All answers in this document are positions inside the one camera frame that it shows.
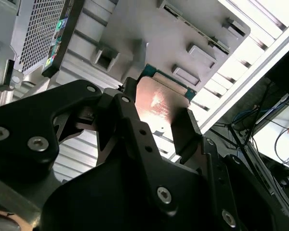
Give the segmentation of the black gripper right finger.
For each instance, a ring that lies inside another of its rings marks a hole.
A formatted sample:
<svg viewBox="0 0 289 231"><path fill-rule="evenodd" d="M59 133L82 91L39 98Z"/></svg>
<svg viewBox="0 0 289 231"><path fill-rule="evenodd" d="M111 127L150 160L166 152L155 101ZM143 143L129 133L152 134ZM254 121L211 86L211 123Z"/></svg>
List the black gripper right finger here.
<svg viewBox="0 0 289 231"><path fill-rule="evenodd" d="M198 178L192 184L198 202L192 226L199 231L289 231L289 206L248 153L243 159L221 156L189 109L176 116L171 130L181 164L195 167Z"/></svg>

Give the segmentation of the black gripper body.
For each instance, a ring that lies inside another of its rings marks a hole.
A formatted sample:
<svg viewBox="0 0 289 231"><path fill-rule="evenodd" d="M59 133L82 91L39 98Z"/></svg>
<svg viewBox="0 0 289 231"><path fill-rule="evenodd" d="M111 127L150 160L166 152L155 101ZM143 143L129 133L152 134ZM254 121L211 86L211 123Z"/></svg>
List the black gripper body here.
<svg viewBox="0 0 289 231"><path fill-rule="evenodd" d="M126 154L59 187L46 202L42 231L209 231L223 228L214 178L223 166L200 155L200 172L158 153Z"/></svg>

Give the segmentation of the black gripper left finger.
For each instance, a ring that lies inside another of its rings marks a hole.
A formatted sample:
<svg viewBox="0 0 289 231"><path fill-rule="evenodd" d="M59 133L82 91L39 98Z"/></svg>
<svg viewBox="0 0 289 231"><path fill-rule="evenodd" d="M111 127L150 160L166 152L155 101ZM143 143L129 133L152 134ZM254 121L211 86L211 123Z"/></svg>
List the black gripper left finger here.
<svg viewBox="0 0 289 231"><path fill-rule="evenodd" d="M40 212L50 198L44 181L59 154L60 143L83 130L97 132L98 148L111 158L158 153L149 126L139 119L137 81L123 90L101 91L76 80L0 107L0 209L21 216Z"/></svg>

